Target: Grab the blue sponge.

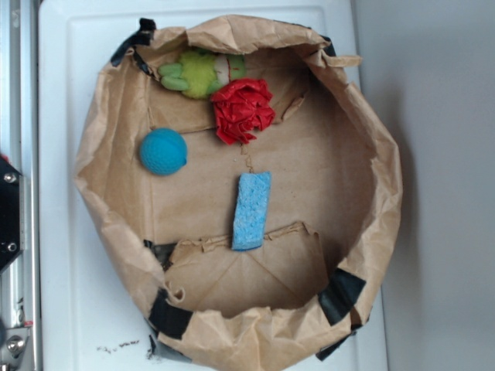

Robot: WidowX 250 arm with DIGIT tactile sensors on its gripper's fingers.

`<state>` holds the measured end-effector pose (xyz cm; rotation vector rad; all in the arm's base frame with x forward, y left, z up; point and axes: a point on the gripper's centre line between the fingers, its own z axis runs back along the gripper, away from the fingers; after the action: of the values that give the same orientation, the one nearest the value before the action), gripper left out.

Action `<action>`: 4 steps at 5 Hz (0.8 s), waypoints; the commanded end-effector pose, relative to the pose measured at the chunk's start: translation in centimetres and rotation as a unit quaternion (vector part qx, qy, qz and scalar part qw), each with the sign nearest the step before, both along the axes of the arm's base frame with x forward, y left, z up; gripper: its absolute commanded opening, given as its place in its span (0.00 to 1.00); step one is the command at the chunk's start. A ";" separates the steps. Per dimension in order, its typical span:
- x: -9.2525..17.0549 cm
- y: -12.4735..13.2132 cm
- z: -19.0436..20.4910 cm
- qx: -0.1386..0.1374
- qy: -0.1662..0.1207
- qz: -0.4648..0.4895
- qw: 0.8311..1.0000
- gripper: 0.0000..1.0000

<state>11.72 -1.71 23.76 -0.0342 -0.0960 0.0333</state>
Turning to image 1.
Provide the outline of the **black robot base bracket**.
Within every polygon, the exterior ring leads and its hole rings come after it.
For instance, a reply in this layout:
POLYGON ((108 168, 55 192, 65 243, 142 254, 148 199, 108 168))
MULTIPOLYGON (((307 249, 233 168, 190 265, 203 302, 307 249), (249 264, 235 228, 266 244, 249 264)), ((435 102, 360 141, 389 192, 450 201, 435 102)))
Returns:
POLYGON ((1 274, 21 253, 21 179, 22 175, 1 155, 1 274))

